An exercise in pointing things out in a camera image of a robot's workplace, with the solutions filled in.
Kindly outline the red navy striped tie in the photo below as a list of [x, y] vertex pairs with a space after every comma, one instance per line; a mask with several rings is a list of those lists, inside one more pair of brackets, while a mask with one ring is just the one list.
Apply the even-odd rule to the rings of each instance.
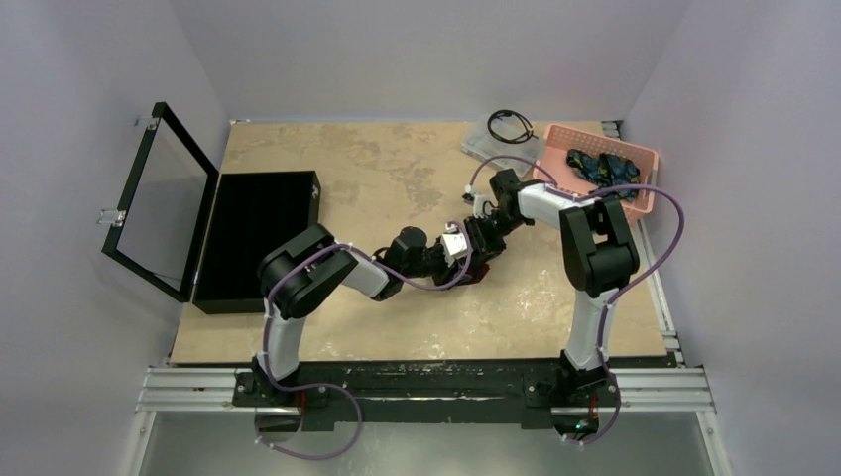
[[480, 283], [485, 276], [490, 271], [490, 266], [487, 263], [477, 265], [470, 269], [469, 275], [470, 280], [468, 281], [469, 284], [477, 284]]

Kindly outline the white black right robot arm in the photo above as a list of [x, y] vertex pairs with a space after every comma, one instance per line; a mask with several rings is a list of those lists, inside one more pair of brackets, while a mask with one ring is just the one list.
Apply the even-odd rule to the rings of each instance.
[[622, 204], [615, 197], [576, 198], [538, 179], [522, 181], [510, 169], [495, 173], [490, 185], [491, 198], [471, 184], [462, 196], [473, 207], [464, 221], [472, 246], [468, 281], [484, 278], [519, 227], [540, 222], [559, 232], [564, 271], [576, 295], [555, 387], [565, 401], [579, 404], [607, 379], [604, 345], [614, 315], [609, 299], [640, 267]]

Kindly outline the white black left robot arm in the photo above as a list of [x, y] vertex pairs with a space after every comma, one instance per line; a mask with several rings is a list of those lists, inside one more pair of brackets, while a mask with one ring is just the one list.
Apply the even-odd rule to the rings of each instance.
[[382, 301], [403, 286], [445, 291], [470, 283], [480, 266], [464, 225], [450, 222], [432, 244], [423, 230], [405, 227], [391, 244], [368, 255], [339, 242], [320, 224], [270, 253], [258, 266], [265, 327], [255, 354], [262, 375], [257, 392], [270, 405], [289, 402], [296, 391], [305, 320], [337, 289]]

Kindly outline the pink plastic basket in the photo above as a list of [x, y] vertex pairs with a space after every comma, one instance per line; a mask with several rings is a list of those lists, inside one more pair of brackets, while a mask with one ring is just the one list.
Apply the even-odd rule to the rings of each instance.
[[656, 183], [659, 154], [652, 149], [561, 124], [549, 125], [544, 139], [532, 177], [554, 182], [565, 193]]

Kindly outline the blue patterned tie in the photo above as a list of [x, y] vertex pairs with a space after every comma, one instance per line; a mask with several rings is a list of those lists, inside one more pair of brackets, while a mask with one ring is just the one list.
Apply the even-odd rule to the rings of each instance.
[[639, 184], [641, 172], [630, 160], [614, 154], [601, 153], [597, 158], [577, 149], [567, 151], [566, 164], [575, 175], [595, 185], [588, 191], [623, 184]]

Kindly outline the black tie display box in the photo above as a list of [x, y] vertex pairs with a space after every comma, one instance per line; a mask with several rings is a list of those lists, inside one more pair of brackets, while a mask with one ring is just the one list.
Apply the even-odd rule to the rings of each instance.
[[217, 187], [192, 303], [206, 314], [262, 310], [258, 265], [318, 221], [315, 171], [224, 174]]

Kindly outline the black framed glass box lid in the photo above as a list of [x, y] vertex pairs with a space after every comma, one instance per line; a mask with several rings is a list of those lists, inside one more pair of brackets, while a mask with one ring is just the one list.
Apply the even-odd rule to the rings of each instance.
[[189, 301], [219, 169], [161, 101], [136, 125], [142, 137], [125, 185], [97, 222], [101, 252], [178, 302]]

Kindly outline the black mounting base plate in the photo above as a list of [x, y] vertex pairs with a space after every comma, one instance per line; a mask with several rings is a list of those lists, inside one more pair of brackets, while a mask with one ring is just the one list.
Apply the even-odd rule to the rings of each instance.
[[271, 384], [253, 363], [235, 373], [232, 405], [266, 414], [299, 411], [306, 431], [339, 422], [514, 424], [588, 437], [609, 420], [619, 386], [573, 395], [556, 387], [558, 357], [441, 361], [303, 362]]

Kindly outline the aluminium frame rail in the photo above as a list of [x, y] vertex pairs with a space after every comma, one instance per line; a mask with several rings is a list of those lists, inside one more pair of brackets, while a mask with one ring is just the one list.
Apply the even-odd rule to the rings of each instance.
[[680, 413], [697, 419], [713, 473], [731, 473], [702, 369], [625, 358], [613, 374], [568, 378], [551, 359], [305, 362], [274, 387], [246, 368], [152, 368], [136, 409], [297, 417], [308, 431], [359, 421], [505, 423], [557, 430], [570, 443], [626, 415]]

